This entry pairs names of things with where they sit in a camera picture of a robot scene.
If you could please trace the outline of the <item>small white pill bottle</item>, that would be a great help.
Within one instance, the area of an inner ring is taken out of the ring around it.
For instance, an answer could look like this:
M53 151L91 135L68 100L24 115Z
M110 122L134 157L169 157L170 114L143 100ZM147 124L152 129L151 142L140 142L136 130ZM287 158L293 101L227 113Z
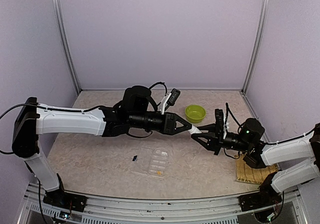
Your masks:
M188 130L191 135L193 134L201 134L202 131L199 130L196 126L192 125L191 129Z

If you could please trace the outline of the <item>clear plastic pill organizer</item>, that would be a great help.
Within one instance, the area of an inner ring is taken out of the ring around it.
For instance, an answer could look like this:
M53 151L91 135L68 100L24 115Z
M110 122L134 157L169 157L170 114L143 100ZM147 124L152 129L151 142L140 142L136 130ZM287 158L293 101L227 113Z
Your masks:
M166 174L166 167L169 159L168 155L162 155L162 152L167 152L164 149L140 147L134 156L137 160L131 162L131 171L136 174L143 174L157 178L163 178Z

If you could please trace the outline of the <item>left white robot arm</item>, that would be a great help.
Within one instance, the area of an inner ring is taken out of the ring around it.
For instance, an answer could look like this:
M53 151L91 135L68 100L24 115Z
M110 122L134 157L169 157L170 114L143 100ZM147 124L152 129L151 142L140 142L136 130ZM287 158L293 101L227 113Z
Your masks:
M180 117L167 112L179 97L173 89L156 104L150 88L136 85L125 90L123 98L113 107L103 105L89 109L62 108L40 104L30 97L23 104L14 123L13 153L22 158L40 180L50 198L63 207L70 202L62 181L48 164L38 143L39 136L56 133L89 134L100 137L117 137L128 134L131 128L155 131L173 136L182 132L198 134L200 130Z

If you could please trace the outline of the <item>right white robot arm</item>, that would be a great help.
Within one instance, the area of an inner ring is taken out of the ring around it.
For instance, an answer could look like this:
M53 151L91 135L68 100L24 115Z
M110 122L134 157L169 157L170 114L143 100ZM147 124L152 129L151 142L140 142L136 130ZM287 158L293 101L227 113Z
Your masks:
M248 118L238 133L229 132L220 122L195 127L191 138L206 150L218 155L221 149L243 153L243 161L253 169L263 169L274 164L303 159L302 162L267 176L256 194L256 202L266 206L276 193L320 176L320 125L287 140L267 143L261 141L265 129L256 118Z

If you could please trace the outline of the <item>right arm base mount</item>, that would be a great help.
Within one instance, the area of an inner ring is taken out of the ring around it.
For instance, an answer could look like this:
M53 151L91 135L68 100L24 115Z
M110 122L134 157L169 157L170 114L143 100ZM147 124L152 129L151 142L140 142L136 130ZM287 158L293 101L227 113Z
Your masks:
M270 185L267 185L260 187L258 192L240 195L238 200L241 211L246 212L281 203L283 198Z

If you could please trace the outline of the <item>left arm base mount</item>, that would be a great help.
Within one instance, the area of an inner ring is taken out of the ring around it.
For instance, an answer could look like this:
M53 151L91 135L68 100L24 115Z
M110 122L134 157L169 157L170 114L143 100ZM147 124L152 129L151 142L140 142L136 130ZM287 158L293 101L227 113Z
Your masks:
M66 192L59 174L57 174L59 187L54 191L45 191L43 202L63 209L76 212L84 212L87 203L87 197L80 194Z

